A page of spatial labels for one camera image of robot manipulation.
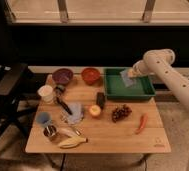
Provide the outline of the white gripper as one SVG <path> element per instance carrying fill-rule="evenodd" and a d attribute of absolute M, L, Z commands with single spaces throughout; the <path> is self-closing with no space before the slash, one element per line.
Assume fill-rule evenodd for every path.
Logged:
<path fill-rule="evenodd" d="M 129 78 L 135 78 L 135 77 L 139 77 L 139 76 L 145 76 L 149 73 L 149 69 L 146 66 L 146 64 L 144 63 L 143 60 L 140 60 L 138 62 L 136 62 L 133 65 L 133 69 L 128 69 L 127 70 L 127 76 Z"/>

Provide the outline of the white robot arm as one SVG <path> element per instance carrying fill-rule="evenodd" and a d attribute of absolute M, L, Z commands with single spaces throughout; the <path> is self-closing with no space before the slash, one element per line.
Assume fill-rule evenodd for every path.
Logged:
<path fill-rule="evenodd" d="M 175 53 L 171 49 L 149 50 L 141 60 L 127 70 L 127 76 L 135 78 L 156 74 L 189 112 L 189 79 L 172 67 L 174 61 Z"/>

